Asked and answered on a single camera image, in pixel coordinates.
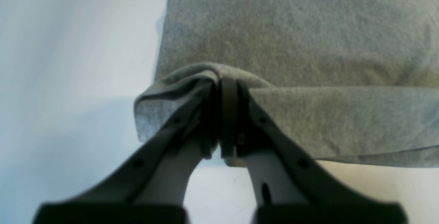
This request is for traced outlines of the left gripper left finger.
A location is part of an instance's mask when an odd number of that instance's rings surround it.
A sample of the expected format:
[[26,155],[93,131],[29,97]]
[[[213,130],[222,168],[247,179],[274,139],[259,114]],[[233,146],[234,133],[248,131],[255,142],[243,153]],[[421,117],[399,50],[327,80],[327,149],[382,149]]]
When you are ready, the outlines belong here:
[[42,205],[35,224],[187,224],[189,178],[217,146],[215,84],[190,81],[169,94],[188,100],[125,163],[88,191]]

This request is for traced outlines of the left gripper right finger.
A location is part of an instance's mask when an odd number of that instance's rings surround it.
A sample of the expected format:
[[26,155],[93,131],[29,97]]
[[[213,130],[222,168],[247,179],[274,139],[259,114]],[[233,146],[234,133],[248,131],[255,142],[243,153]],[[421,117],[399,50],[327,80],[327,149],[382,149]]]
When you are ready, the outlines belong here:
[[221,157],[245,166],[257,210],[253,224],[406,224],[399,204],[361,195],[336,180],[281,132],[242,80],[224,78]]

